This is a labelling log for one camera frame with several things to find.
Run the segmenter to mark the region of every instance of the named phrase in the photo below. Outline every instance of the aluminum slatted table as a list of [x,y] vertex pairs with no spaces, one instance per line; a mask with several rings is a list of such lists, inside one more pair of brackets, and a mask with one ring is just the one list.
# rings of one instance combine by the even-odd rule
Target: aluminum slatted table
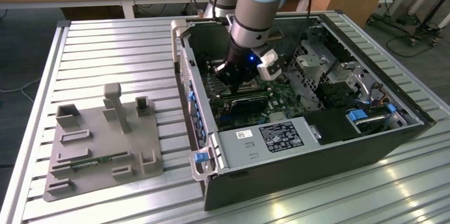
[[[58,27],[17,157],[0,223],[442,223],[450,220],[450,109],[349,19],[323,12],[438,121],[375,165],[211,212],[191,177],[173,64],[173,18],[72,22]],[[122,102],[156,105],[164,173],[45,202],[56,106],[101,106],[101,85]]]

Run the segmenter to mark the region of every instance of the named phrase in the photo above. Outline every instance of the circuit board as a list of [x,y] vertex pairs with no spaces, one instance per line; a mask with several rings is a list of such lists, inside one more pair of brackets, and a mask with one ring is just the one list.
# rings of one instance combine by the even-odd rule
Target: circuit board
[[[305,111],[283,75],[273,82],[257,76],[243,83],[236,93],[211,73],[203,75],[203,84],[219,132],[291,119]],[[244,102],[243,111],[236,112],[239,102]]]

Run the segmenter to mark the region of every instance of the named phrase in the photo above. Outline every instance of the barcode label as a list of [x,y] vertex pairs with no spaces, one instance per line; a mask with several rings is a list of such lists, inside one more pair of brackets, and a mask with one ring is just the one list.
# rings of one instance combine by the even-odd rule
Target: barcode label
[[237,136],[237,139],[243,139],[247,137],[252,137],[253,135],[252,135],[251,130],[245,130],[245,131],[236,132],[236,136]]

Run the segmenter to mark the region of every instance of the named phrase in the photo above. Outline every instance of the blue latch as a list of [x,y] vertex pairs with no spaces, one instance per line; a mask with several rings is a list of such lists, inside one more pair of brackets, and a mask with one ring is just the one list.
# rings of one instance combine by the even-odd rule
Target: blue latch
[[193,97],[193,91],[189,92],[189,95],[188,95],[188,100],[195,100],[195,97]]
[[351,119],[351,121],[355,121],[355,120],[360,120],[360,119],[364,119],[367,118],[367,114],[364,113],[364,111],[361,109],[359,110],[353,110],[348,113],[348,117]]
[[209,160],[208,153],[195,153],[195,155],[193,155],[193,162],[195,163],[207,162],[208,160]]
[[396,108],[392,104],[387,105],[387,110],[392,113],[394,111],[396,111]]

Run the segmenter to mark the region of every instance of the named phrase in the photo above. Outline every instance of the gray carpet floor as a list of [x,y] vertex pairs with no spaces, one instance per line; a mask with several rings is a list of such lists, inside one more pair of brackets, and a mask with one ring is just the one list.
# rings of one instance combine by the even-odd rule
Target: gray carpet floor
[[[394,17],[406,12],[412,0],[404,0]],[[416,13],[423,19],[427,10],[436,0],[427,0],[422,10]],[[149,8],[136,9],[136,17],[177,16],[183,10],[181,4],[153,5]],[[450,1],[443,4],[434,23],[439,23],[450,12]],[[0,20],[0,89],[14,89],[36,80],[42,72],[56,22],[64,20],[60,9],[12,9]],[[364,30],[375,41],[386,46],[386,41],[403,35],[400,31],[375,22]],[[442,31],[443,39],[432,49],[414,58],[395,56],[406,68],[426,83],[438,96],[450,102],[450,29]],[[395,40],[391,44],[395,52],[412,55],[430,48],[427,42],[410,47],[407,39]],[[37,83],[30,85],[25,92],[34,98]],[[21,138],[29,118],[32,103],[20,92],[0,93],[0,165],[13,164],[20,148]],[[12,168],[0,168],[0,203],[9,183]]]

